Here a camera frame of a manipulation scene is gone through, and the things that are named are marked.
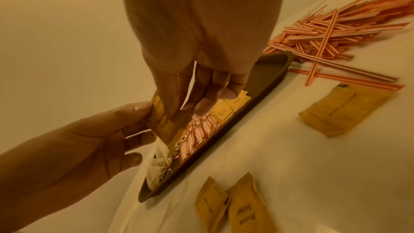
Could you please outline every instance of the person's right hand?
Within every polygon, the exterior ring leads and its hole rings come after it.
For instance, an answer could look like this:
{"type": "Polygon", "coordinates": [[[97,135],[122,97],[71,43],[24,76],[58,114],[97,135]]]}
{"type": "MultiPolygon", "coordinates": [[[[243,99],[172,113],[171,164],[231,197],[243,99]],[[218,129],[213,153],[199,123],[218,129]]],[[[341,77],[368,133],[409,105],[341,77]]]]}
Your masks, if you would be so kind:
{"type": "Polygon", "coordinates": [[[267,44],[281,2],[125,0],[167,115],[182,106],[195,61],[186,110],[202,115],[218,98],[236,98],[267,44]]]}

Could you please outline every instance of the person's left hand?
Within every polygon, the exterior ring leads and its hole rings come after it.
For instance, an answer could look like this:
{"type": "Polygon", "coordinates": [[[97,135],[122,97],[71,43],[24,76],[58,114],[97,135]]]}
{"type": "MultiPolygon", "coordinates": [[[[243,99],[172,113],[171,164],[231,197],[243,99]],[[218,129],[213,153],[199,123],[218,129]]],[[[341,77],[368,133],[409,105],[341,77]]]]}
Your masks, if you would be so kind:
{"type": "Polygon", "coordinates": [[[138,166],[142,155],[126,152],[155,141],[151,131],[142,132],[148,128],[141,120],[151,108],[150,102],[128,104],[0,155],[0,232],[14,232],[66,208],[138,166]]]}

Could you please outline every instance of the pile of straws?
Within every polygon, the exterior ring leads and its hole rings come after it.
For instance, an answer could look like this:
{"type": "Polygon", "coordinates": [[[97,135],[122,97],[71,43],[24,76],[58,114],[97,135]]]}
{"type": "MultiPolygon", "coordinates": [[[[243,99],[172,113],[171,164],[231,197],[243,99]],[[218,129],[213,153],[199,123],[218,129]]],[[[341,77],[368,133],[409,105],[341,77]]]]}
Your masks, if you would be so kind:
{"type": "Polygon", "coordinates": [[[314,76],[335,79],[377,88],[399,90],[403,85],[392,84],[398,77],[387,76],[339,64],[333,60],[351,60],[346,53],[350,46],[371,41],[383,30],[401,29],[409,23],[385,24],[391,19],[414,14],[414,0],[357,0],[340,9],[322,14],[324,8],[298,20],[292,27],[284,27],[283,33],[269,41],[264,54],[292,51],[297,61],[312,62],[310,71],[289,69],[290,72],[307,74],[305,85],[314,76]],[[336,76],[316,72],[318,64],[345,70],[377,81],[336,76]]]}

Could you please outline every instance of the finger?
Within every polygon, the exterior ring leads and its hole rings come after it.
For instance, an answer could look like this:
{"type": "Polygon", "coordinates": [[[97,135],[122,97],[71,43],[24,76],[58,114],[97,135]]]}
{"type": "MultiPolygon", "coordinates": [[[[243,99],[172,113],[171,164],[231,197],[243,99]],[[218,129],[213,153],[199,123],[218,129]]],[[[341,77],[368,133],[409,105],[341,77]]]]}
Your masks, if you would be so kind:
{"type": "Polygon", "coordinates": [[[122,129],[122,133],[125,137],[129,137],[131,135],[138,134],[139,132],[142,132],[144,130],[149,129],[147,125],[145,125],[142,122],[134,123],[132,125],[126,126],[122,129]]]}
{"type": "Polygon", "coordinates": [[[225,88],[220,89],[218,97],[221,99],[235,99],[246,86],[249,73],[244,75],[232,74],[225,88]]]}
{"type": "Polygon", "coordinates": [[[157,93],[164,104],[166,117],[174,116],[180,108],[177,73],[165,73],[150,65],[148,67],[157,86],[157,93]]]}
{"type": "Polygon", "coordinates": [[[78,132],[86,132],[87,135],[103,136],[140,122],[148,115],[151,109],[151,102],[132,103],[81,119],[73,123],[73,125],[76,125],[78,132]]]}
{"type": "Polygon", "coordinates": [[[140,153],[129,153],[123,155],[119,163],[120,172],[125,171],[131,167],[137,167],[142,162],[142,155],[140,153]]]}
{"type": "Polygon", "coordinates": [[[211,82],[213,70],[209,67],[203,66],[197,63],[195,67],[194,84],[191,89],[190,96],[185,105],[187,107],[195,107],[198,102],[203,98],[207,88],[211,82]]]}
{"type": "Polygon", "coordinates": [[[193,77],[193,71],[194,61],[178,73],[179,107],[184,104],[185,98],[187,97],[188,88],[190,86],[191,78],[193,77]]]}
{"type": "Polygon", "coordinates": [[[154,143],[157,139],[157,136],[152,131],[147,131],[135,136],[129,137],[124,141],[124,151],[128,152],[130,150],[139,148],[144,145],[154,143]]]}
{"type": "Polygon", "coordinates": [[[195,113],[198,116],[205,115],[218,100],[218,92],[220,89],[224,88],[229,81],[230,73],[220,72],[217,70],[213,71],[213,77],[211,83],[208,85],[207,91],[204,94],[204,97],[197,103],[195,107],[195,113]]]}

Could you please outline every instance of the tabletop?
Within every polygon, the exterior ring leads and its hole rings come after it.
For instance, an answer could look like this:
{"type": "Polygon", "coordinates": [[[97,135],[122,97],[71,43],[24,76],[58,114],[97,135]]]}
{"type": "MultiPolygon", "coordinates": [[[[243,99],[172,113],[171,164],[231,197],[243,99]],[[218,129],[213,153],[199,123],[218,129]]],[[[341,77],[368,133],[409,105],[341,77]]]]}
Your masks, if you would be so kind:
{"type": "MultiPolygon", "coordinates": [[[[352,1],[318,1],[277,25],[273,36],[324,4],[328,11],[352,1]]],[[[393,22],[414,22],[414,16],[393,22]]],[[[298,117],[338,81],[316,78],[305,87],[305,75],[289,73],[161,195],[138,203],[146,173],[142,167],[109,233],[204,232],[194,201],[207,177],[227,189],[246,172],[256,179],[257,189],[282,233],[412,232],[413,28],[409,24],[402,30],[382,32],[378,40],[349,50],[355,55],[349,65],[400,76],[399,83],[406,84],[350,133],[329,139],[298,117]]],[[[230,232],[229,223],[220,232],[230,232]]]]}

